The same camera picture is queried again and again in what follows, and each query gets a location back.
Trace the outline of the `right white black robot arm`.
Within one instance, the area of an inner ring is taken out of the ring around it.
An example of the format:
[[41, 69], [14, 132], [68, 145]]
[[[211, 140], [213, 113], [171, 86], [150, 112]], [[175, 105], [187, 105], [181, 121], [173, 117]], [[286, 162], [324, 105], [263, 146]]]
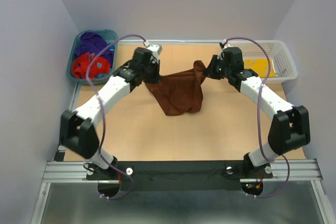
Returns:
[[285, 101], [263, 83], [252, 69], [246, 69], [243, 53], [238, 47], [228, 47], [213, 55], [204, 75], [211, 79], [227, 79], [238, 92], [257, 104], [257, 112], [264, 112], [271, 121], [267, 142], [245, 154], [241, 170], [253, 177], [260, 168], [279, 156], [310, 143], [309, 112], [303, 106]]

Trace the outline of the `brown towel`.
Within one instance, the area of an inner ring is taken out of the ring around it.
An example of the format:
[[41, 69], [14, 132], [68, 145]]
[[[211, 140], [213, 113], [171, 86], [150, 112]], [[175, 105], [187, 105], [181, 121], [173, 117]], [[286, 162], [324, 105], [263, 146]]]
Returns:
[[166, 116], [198, 113], [202, 108], [202, 84], [206, 79], [202, 61], [193, 63], [193, 68], [162, 76], [159, 83], [145, 86], [157, 100]]

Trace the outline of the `yellow grey duck towel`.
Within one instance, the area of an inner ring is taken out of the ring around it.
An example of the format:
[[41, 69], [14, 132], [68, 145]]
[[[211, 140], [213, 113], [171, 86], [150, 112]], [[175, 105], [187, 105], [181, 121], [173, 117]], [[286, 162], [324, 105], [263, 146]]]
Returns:
[[[274, 62], [270, 59], [270, 75], [269, 78], [277, 77], [277, 73], [275, 70]], [[266, 58], [255, 58], [255, 59], [244, 59], [244, 67], [245, 69], [252, 69], [254, 72], [258, 74], [259, 77], [265, 78], [268, 73], [268, 61]]]

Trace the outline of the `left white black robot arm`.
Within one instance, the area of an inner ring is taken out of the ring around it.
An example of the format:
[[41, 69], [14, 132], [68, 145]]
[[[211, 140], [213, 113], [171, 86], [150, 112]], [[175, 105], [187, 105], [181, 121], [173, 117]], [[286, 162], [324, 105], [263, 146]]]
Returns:
[[132, 59], [115, 70], [97, 94], [61, 115], [60, 144], [98, 166], [106, 179], [116, 175], [116, 158], [102, 148], [96, 128], [106, 123], [105, 115], [134, 88], [143, 82], [159, 82], [161, 51], [161, 45], [136, 48]]

